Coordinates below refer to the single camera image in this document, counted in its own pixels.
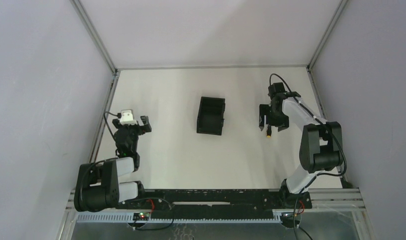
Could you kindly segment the black and yellow screwdriver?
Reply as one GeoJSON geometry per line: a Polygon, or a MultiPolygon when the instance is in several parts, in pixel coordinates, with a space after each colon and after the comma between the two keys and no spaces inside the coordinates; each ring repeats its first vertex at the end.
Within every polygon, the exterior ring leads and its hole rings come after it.
{"type": "Polygon", "coordinates": [[[266,126],[266,137],[270,138],[272,135],[272,126],[271,125],[267,125],[266,126]]]}

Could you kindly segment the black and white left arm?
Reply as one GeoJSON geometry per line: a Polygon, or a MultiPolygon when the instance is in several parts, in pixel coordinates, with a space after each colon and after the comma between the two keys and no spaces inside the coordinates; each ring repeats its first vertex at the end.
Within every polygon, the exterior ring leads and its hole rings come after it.
{"type": "Polygon", "coordinates": [[[73,200],[77,211],[99,212],[138,197],[140,182],[120,183],[119,178],[138,171],[138,140],[141,135],[151,132],[152,128],[148,116],[141,116],[141,122],[137,122],[128,119],[131,115],[118,114],[112,121],[116,131],[110,130],[109,133],[116,146],[115,157],[79,167],[73,200]]]}

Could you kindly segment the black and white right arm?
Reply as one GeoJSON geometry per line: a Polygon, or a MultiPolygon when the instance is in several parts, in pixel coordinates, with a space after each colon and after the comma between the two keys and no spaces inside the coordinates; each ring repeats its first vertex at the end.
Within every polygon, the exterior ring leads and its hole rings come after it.
{"type": "Polygon", "coordinates": [[[287,199],[308,191],[319,176],[345,163],[341,144],[341,125],[316,115],[296,92],[274,94],[269,104],[259,105],[259,128],[272,135],[272,129],[284,131],[295,125],[301,132],[299,165],[284,179],[280,191],[287,199]]]}

